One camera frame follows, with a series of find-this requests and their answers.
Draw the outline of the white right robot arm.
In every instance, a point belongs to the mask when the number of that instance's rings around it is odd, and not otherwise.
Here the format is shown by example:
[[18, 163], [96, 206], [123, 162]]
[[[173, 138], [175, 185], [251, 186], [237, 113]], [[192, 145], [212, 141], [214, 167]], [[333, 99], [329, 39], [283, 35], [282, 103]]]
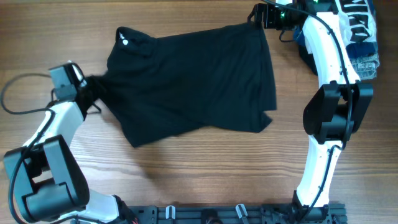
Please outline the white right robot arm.
[[263, 223], [346, 223], [342, 203], [329, 200], [340, 154], [364, 118], [373, 87], [362, 83], [346, 52], [334, 1], [262, 1], [248, 21], [265, 29], [301, 29], [319, 89], [303, 111], [309, 145], [302, 180], [286, 204], [259, 208]]

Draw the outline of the black t-shirt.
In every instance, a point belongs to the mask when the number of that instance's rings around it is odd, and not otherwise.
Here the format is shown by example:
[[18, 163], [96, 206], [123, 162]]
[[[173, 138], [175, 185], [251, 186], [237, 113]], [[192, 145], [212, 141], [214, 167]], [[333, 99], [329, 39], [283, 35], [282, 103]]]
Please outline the black t-shirt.
[[253, 23], [155, 38], [119, 27], [87, 79], [134, 147], [205, 126], [259, 133], [277, 108], [264, 30]]

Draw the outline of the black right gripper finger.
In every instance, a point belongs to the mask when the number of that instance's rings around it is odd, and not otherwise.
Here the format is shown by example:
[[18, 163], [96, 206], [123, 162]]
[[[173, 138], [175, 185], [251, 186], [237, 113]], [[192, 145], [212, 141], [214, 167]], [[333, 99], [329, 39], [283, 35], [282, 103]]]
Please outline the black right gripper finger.
[[251, 11], [250, 14], [248, 15], [248, 18], [247, 18], [248, 22], [254, 21], [254, 13], [255, 13], [256, 11], [263, 11], [263, 12], [264, 12], [264, 21], [265, 21], [265, 19], [266, 19], [266, 17], [267, 17], [267, 16], [266, 16], [266, 13], [267, 13], [267, 4], [259, 3], [259, 4], [256, 4], [256, 5], [253, 7], [252, 11]]
[[254, 23], [257, 27], [260, 27], [260, 28], [264, 27], [264, 12], [263, 11], [256, 11], [254, 13]]

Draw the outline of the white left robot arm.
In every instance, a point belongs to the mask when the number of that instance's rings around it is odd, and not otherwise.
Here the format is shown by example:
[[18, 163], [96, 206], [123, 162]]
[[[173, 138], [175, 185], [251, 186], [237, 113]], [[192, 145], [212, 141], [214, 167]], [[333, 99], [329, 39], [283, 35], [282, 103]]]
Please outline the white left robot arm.
[[17, 223], [136, 223], [115, 195], [91, 190], [70, 144], [97, 95], [74, 62], [53, 67], [52, 100], [45, 118], [20, 148], [6, 152], [8, 204]]

